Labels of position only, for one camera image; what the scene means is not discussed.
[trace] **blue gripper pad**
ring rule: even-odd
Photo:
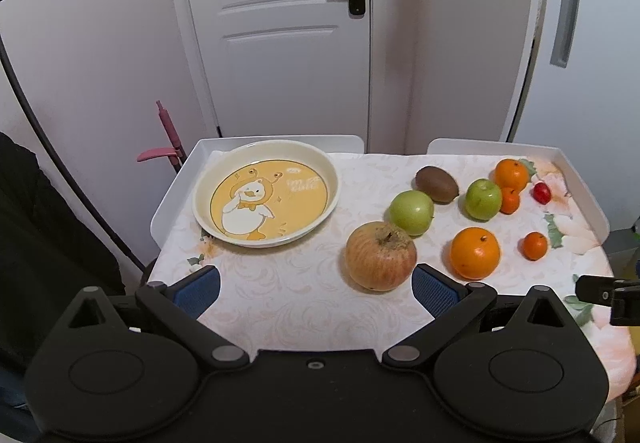
[[[466,288],[428,264],[418,264],[411,275],[415,299],[438,318],[466,296]]]
[[[220,272],[205,266],[167,288],[167,298],[196,319],[220,296]]]

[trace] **brown kiwi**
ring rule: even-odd
[[[415,175],[415,185],[436,203],[447,204],[460,195],[456,180],[438,167],[423,167]]]

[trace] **white cabinet door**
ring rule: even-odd
[[[627,229],[640,215],[640,0],[578,0],[573,41],[556,51],[564,58],[553,65],[561,1],[546,2],[514,141],[561,148],[611,230]],[[570,23],[570,17],[561,20]]]
[[[190,0],[224,136],[367,138],[369,1]]]

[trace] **black pole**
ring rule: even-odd
[[[33,132],[36,133],[36,136],[40,140],[40,143],[42,143],[44,150],[46,150],[47,154],[49,154],[49,157],[51,158],[53,165],[56,166],[58,171],[62,174],[62,177],[65,179],[66,183],[71,187],[71,190],[73,190],[74,194],[78,196],[78,199],[82,204],[84,204],[84,207],[89,211],[89,213],[92,216],[94,216],[94,219],[96,220],[96,222],[102,227],[102,229],[106,232],[106,234],[109,235],[109,238],[113,241],[113,243],[116,246],[118,246],[118,248],[122,253],[124,253],[124,255],[130,258],[133,264],[138,266],[140,271],[144,271],[145,265],[140,262],[140,260],[133,254],[129,246],[127,246],[126,243],[120,238],[120,236],[118,236],[118,234],[113,231],[113,229],[109,226],[109,223],[107,223],[107,221],[104,220],[104,218],[100,215],[100,212],[98,212],[98,210],[95,209],[95,206],[93,205],[93,203],[84,194],[84,192],[82,192],[82,188],[80,188],[78,183],[76,183],[76,180],[66,169],[66,166],[63,163],[62,159],[60,159],[60,156],[58,156],[58,153],[53,148],[53,145],[49,141],[49,138],[47,137],[44,130],[40,126],[40,122],[38,121],[38,118],[36,118],[36,115],[34,114],[33,109],[31,108],[31,105],[29,105],[27,97],[24,95],[24,92],[22,91],[22,87],[20,87],[20,82],[18,81],[17,76],[15,76],[14,68],[12,67],[11,62],[9,61],[9,57],[6,53],[6,49],[4,48],[4,42],[2,42],[2,36],[0,36],[0,63],[2,63],[2,67],[4,68],[4,72],[6,73],[7,79],[9,80],[9,84],[11,84],[11,88],[14,90],[15,97],[17,98],[18,103],[22,107],[22,110],[25,116],[27,117],[27,120],[29,121],[31,128],[33,129]]]

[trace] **green apple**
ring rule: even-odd
[[[489,220],[500,211],[502,192],[488,179],[478,179],[469,185],[465,195],[465,208],[471,217]]]
[[[391,201],[389,219],[409,235],[422,235],[431,226],[433,201],[419,190],[401,192]]]

